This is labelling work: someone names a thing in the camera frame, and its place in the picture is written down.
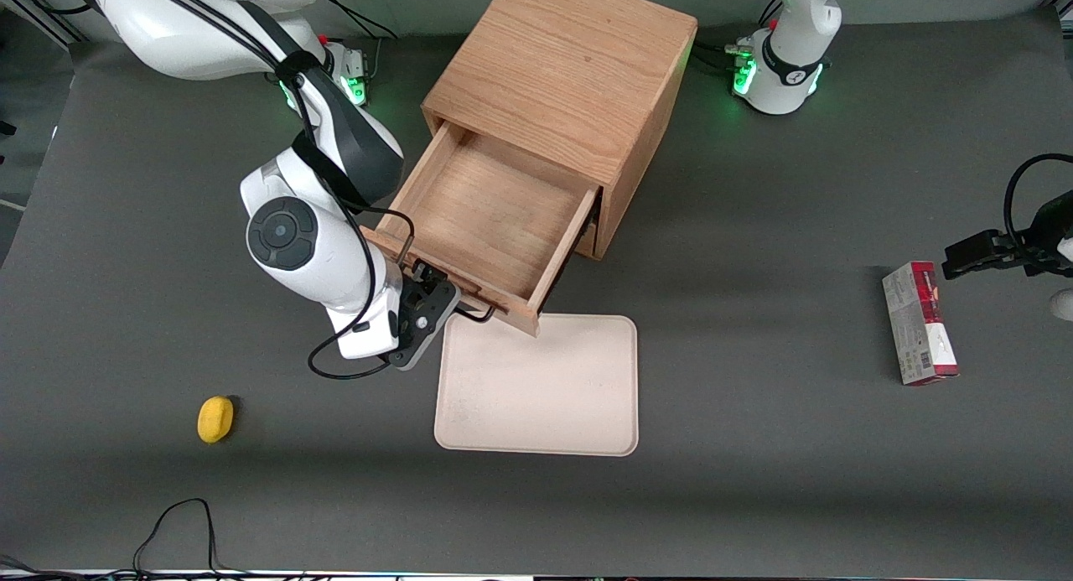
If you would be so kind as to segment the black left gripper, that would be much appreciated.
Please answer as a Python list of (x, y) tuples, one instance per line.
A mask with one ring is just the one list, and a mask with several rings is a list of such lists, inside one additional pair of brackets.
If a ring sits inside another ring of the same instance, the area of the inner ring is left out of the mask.
[[(1072, 191), (1043, 204), (1037, 210), (1031, 226), (1017, 230), (1013, 222), (1014, 192), (1003, 198), (1003, 223), (1013, 244), (1012, 267), (1024, 268), (1032, 277), (1040, 274), (1072, 276), (1070, 227), (1072, 226)], [(985, 230), (955, 242), (944, 249), (946, 260), (941, 264), (947, 282), (982, 268), (1000, 268), (1005, 264), (1005, 234), (1000, 230)]]

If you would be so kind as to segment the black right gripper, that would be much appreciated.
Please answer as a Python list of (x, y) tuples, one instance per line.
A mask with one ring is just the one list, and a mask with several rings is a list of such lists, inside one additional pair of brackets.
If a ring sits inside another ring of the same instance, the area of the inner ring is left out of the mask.
[(400, 299), (400, 334), (433, 335), (442, 326), (451, 306), (451, 282), (440, 268), (414, 261), (411, 276), (403, 277)]

